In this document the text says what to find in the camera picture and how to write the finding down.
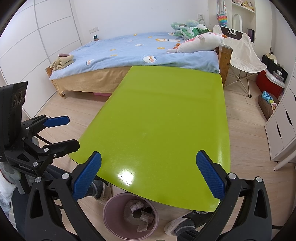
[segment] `white canvas chair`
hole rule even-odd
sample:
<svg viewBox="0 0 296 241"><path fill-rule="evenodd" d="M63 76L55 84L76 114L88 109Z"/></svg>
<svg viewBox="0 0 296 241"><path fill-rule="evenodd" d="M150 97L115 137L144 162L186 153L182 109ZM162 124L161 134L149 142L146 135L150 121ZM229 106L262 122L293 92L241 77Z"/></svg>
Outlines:
<svg viewBox="0 0 296 241"><path fill-rule="evenodd" d="M251 39L247 34L219 25L214 26L213 32L216 34L226 35L227 38L224 39L224 44L230 46L233 49L229 66L233 74L229 73L229 75L237 78L237 81L234 81L228 85L240 82L248 97L251 98L252 95L250 94L249 78L256 75L258 72L267 69L267 66L263 64L257 57L253 49ZM239 69L239 75L235 73L234 68ZM246 73L246 76L241 76L242 71ZM242 80L244 79L247 79L248 90L242 83Z"/></svg>

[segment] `wall outlet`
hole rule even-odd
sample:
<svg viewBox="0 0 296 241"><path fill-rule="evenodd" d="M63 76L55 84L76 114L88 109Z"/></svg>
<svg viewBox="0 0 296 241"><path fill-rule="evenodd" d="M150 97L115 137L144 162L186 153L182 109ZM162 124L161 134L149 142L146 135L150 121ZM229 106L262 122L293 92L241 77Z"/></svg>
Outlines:
<svg viewBox="0 0 296 241"><path fill-rule="evenodd" d="M199 13L197 16L198 16L198 19L205 20L205 15L204 14Z"/></svg>
<svg viewBox="0 0 296 241"><path fill-rule="evenodd" d="M99 28L98 27L95 27L95 28L90 29L89 30L89 33L92 34L92 33L96 32L98 30L99 30Z"/></svg>

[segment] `drawer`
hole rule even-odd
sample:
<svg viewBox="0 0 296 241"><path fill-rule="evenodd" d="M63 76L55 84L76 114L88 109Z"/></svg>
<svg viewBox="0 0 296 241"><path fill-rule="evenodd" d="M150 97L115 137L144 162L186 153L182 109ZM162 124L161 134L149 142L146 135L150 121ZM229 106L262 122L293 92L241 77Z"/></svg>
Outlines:
<svg viewBox="0 0 296 241"><path fill-rule="evenodd" d="M295 131L288 112L286 111L282 103L280 103L279 106L276 108L274 117L279 127L283 146L286 147L294 139Z"/></svg>
<svg viewBox="0 0 296 241"><path fill-rule="evenodd" d="M294 78L294 76L292 76L292 78L291 78L289 88L291 89L293 94L296 96L296 79Z"/></svg>
<svg viewBox="0 0 296 241"><path fill-rule="evenodd" d="M294 78L296 79L296 68L295 68L295 70L294 70L293 76L294 76Z"/></svg>
<svg viewBox="0 0 296 241"><path fill-rule="evenodd" d="M296 131L296 97L290 88L287 88L285 97L282 99L282 103L292 122L294 131Z"/></svg>
<svg viewBox="0 0 296 241"><path fill-rule="evenodd" d="M269 119L268 123L265 125L265 129L268 136L271 156L274 157L284 148L274 116Z"/></svg>

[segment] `bed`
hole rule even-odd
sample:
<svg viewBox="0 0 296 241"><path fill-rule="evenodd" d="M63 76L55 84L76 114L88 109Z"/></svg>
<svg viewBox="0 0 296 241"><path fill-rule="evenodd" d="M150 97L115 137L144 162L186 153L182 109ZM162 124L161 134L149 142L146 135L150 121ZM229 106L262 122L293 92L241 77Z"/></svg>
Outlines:
<svg viewBox="0 0 296 241"><path fill-rule="evenodd" d="M92 41L70 54L74 63L64 69L46 72L57 92L83 91L111 94L131 66L171 66L221 74L226 80L232 49L222 45L215 51L168 54L182 39L168 32L133 34Z"/></svg>

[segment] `wooden bed frame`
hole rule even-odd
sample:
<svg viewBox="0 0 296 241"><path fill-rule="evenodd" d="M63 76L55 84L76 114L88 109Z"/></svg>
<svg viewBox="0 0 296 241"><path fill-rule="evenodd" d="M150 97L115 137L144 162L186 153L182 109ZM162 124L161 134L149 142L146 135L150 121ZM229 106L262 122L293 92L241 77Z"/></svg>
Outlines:
<svg viewBox="0 0 296 241"><path fill-rule="evenodd" d="M227 45L220 45L215 50L216 50L216 52L218 54L218 58L219 58L220 75L221 75L222 84L224 87L224 84L225 84L225 81L227 78L227 74L228 74L228 70L229 70L229 64L230 64L230 59L231 59L231 55L232 55L232 48ZM48 74L48 76L50 77L52 74L52 68L47 67L45 69L45 71ZM53 80L52 80L52 84L54 85L54 87L56 88L56 90L58 92L58 89L57 89L56 85L54 84ZM61 94L59 93L59 95L61 97L65 96L64 93L61 93Z"/></svg>

